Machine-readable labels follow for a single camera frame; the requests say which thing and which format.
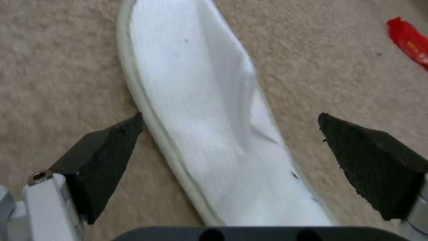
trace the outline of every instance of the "silver metal frame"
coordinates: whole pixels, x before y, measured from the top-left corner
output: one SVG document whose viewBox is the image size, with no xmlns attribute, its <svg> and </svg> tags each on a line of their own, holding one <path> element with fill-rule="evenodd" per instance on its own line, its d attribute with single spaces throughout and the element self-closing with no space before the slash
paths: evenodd
<svg viewBox="0 0 428 241">
<path fill-rule="evenodd" d="M 0 241 L 80 241 L 84 220 L 74 206 L 65 177 L 49 172 L 30 177 L 14 202 L 0 186 Z"/>
</svg>

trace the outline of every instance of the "dark spot on sock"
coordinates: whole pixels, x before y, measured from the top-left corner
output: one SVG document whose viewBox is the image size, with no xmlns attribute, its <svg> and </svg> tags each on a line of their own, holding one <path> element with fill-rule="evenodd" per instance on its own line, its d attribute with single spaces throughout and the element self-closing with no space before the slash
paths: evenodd
<svg viewBox="0 0 428 241">
<path fill-rule="evenodd" d="M 291 172 L 291 175 L 293 175 L 294 178 L 299 179 L 299 177 L 294 172 Z"/>
</svg>

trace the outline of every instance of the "black gripper pad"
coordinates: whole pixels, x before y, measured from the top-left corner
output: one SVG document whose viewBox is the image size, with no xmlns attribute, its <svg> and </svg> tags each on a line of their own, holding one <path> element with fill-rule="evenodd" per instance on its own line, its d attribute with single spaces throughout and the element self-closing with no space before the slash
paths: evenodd
<svg viewBox="0 0 428 241">
<path fill-rule="evenodd" d="M 138 135 L 141 113 L 104 130 L 86 134 L 50 170 L 65 175 L 79 214 L 93 224 L 126 169 Z"/>
<path fill-rule="evenodd" d="M 384 220 L 406 217 L 428 162 L 390 134 L 322 113 L 321 131 L 346 178 Z"/>
</svg>

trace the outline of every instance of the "red wrapper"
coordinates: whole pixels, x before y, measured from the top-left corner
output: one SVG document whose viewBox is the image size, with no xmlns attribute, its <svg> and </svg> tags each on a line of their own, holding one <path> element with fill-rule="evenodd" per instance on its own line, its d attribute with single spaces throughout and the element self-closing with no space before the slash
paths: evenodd
<svg viewBox="0 0 428 241">
<path fill-rule="evenodd" d="M 428 69 L 428 39 L 400 17 L 389 20 L 389 36 L 413 60 Z"/>
</svg>

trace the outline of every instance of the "carpet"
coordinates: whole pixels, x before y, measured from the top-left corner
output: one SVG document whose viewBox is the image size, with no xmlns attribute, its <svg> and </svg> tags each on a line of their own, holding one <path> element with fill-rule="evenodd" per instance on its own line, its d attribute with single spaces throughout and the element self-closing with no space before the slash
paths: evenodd
<svg viewBox="0 0 428 241">
<path fill-rule="evenodd" d="M 0 183 L 16 199 L 85 133 L 132 116 L 116 52 L 120 0 L 0 0 Z M 253 58 L 296 162 L 343 225 L 395 232 L 346 181 L 318 129 L 329 112 L 428 157 L 428 72 L 387 35 L 402 16 L 428 35 L 424 0 L 216 0 Z M 148 131 L 86 240 L 139 226 L 199 226 Z"/>
</svg>

